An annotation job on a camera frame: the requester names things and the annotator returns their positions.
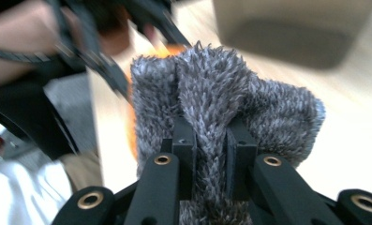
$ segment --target orange object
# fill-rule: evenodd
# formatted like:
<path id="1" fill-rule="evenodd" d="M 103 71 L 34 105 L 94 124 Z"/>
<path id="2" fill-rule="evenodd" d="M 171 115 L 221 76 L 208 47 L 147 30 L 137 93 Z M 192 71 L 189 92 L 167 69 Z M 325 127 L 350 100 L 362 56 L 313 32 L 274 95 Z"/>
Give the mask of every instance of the orange object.
<path id="1" fill-rule="evenodd" d="M 176 55 L 181 52 L 183 52 L 186 49 L 186 47 L 181 45 L 168 45 L 165 48 L 160 48 L 156 50 L 151 51 L 151 55 L 158 57 L 158 58 L 166 58 L 171 55 Z M 127 80 L 129 81 L 129 84 L 131 84 L 131 74 L 126 75 Z M 129 147 L 132 151 L 132 155 L 135 159 L 137 159 L 137 137 L 136 137 L 136 114 L 134 112 L 133 107 L 129 105 L 128 107 L 128 120 L 126 124 L 126 135 L 127 135 L 127 141 L 129 144 Z"/>

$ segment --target gray fur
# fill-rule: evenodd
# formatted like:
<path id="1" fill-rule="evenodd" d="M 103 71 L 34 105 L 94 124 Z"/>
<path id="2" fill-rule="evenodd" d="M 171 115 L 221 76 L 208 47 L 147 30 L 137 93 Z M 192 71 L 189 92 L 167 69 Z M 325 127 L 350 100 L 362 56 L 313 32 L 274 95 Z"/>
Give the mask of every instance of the gray fur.
<path id="1" fill-rule="evenodd" d="M 138 175 L 146 159 L 171 138 L 182 114 L 199 139 L 192 201 L 181 202 L 181 224 L 251 224 L 247 203 L 225 197 L 223 140 L 242 116 L 259 149 L 293 166 L 306 159 L 324 119 L 322 103 L 304 88 L 264 81 L 236 51 L 196 45 L 166 59 L 139 58 L 132 69 L 138 137 Z"/>

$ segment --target metal grommet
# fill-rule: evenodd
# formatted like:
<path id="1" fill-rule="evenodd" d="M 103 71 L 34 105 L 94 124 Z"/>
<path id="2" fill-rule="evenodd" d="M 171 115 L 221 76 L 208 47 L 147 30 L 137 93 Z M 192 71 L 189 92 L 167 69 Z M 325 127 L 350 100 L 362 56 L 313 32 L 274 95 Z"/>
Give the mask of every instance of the metal grommet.
<path id="1" fill-rule="evenodd" d="M 372 198 L 365 195 L 356 194 L 351 196 L 351 200 L 358 207 L 372 213 Z"/>
<path id="2" fill-rule="evenodd" d="M 104 196 L 100 191 L 92 191 L 83 195 L 78 200 L 78 207 L 81 209 L 91 209 L 103 202 Z"/>
<path id="3" fill-rule="evenodd" d="M 171 162 L 171 158 L 168 156 L 159 156 L 154 159 L 154 163 L 157 165 L 166 165 Z"/>
<path id="4" fill-rule="evenodd" d="M 277 157 L 265 157 L 264 162 L 270 166 L 280 166 L 282 165 L 282 161 Z"/>

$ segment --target black mount arm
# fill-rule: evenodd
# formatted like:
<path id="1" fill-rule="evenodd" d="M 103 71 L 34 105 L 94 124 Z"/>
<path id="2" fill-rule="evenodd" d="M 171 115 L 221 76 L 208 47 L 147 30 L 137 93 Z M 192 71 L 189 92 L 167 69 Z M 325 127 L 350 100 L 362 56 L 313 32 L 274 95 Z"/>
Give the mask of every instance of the black mount arm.
<path id="1" fill-rule="evenodd" d="M 178 224 L 179 202 L 191 200 L 195 184 L 196 135 L 182 117 L 172 139 L 146 162 L 141 178 L 116 194 L 104 187 L 75 193 L 53 224 Z M 372 194 L 344 190 L 337 202 L 316 193 L 280 156 L 258 154 L 241 119 L 227 132 L 227 195 L 249 202 L 255 225 L 372 225 Z"/>

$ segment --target wooden surface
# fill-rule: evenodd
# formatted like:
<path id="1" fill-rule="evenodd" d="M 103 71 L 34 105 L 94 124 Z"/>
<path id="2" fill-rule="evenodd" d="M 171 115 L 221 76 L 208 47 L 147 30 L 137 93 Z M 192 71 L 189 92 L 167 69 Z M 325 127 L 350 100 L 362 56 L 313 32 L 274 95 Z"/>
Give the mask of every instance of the wooden surface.
<path id="1" fill-rule="evenodd" d="M 191 43 L 201 41 L 203 46 L 220 46 L 216 33 L 213 2 L 200 0 L 182 4 L 175 10 L 179 29 Z M 147 53 L 152 45 L 132 32 L 133 48 L 115 57 L 128 70 L 132 57 Z M 263 79 L 272 79 L 308 88 L 326 107 L 326 120 L 310 157 L 298 172 L 317 192 L 335 199 L 340 190 L 361 188 L 372 192 L 372 19 L 356 40 L 345 61 L 337 68 L 317 70 L 239 51 L 250 69 Z M 100 151 L 120 150 L 121 144 L 106 128 L 115 128 L 115 95 L 97 77 L 91 79 L 95 119 Z M 133 162 L 109 163 L 116 171 L 113 179 L 122 173 L 135 172 Z M 133 178 L 124 179 L 124 183 Z"/>
<path id="2" fill-rule="evenodd" d="M 88 76 L 103 184 L 115 193 L 136 181 L 137 164 L 126 138 L 128 103 L 93 70 Z"/>

